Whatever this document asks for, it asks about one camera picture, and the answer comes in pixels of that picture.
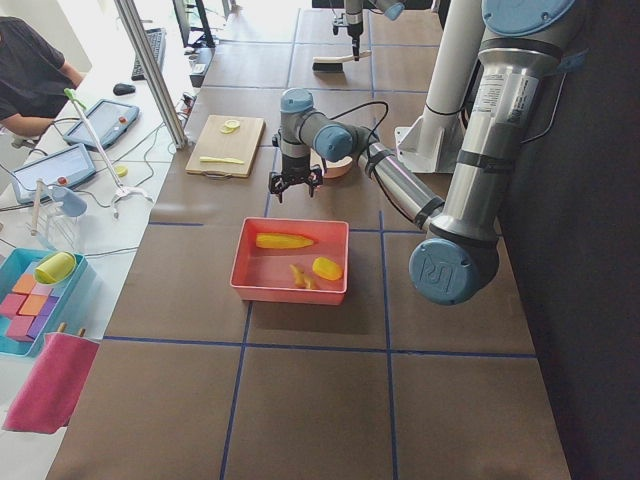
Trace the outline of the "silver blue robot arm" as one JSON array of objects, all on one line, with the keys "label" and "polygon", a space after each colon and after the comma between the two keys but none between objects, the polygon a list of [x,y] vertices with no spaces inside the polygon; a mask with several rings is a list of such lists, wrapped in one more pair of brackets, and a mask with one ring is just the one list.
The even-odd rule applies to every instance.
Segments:
[{"label": "silver blue robot arm", "polygon": [[332,21],[333,34],[337,35],[340,29],[345,29],[351,41],[351,53],[354,61],[363,57],[361,51],[361,36],[364,32],[364,10],[377,11],[387,19],[395,21],[400,14],[407,10],[429,10],[438,15],[441,24],[444,24],[450,1],[344,1],[342,11],[336,14]]},{"label": "silver blue robot arm", "polygon": [[372,129],[328,118],[309,91],[287,90],[270,192],[318,187],[312,154],[353,159],[427,235],[410,257],[414,287],[437,304],[467,301],[498,270],[494,221],[536,91],[566,62],[587,11],[584,1],[451,2],[423,113],[395,149]]}]

